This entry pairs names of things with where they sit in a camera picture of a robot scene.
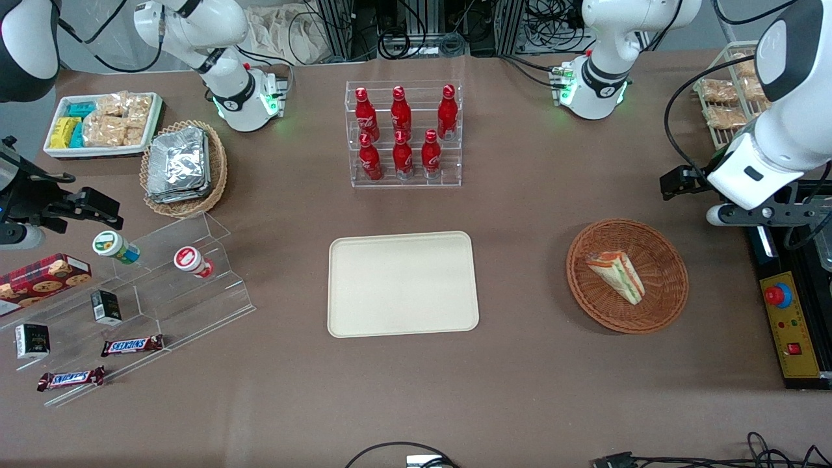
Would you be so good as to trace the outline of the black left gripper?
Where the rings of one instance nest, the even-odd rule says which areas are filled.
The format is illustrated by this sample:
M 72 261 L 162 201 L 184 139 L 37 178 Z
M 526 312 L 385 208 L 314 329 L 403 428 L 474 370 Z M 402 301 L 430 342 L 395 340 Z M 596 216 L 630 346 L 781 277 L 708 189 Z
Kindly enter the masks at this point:
M 660 177 L 663 201 L 711 190 L 692 166 L 678 166 Z M 816 226 L 830 214 L 830 183 L 790 183 L 758 207 L 721 206 L 722 226 Z

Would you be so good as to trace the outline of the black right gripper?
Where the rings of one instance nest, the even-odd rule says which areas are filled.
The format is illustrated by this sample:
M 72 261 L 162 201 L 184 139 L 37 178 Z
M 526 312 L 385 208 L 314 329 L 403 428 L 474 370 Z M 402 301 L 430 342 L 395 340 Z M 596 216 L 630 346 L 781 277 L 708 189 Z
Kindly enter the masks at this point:
M 74 175 L 45 172 L 16 151 L 16 142 L 14 136 L 2 139 L 1 234 L 26 235 L 38 226 L 64 233 L 66 219 L 96 221 L 122 230 L 118 201 L 92 187 L 77 193 L 62 189 L 60 184 L 74 183 Z

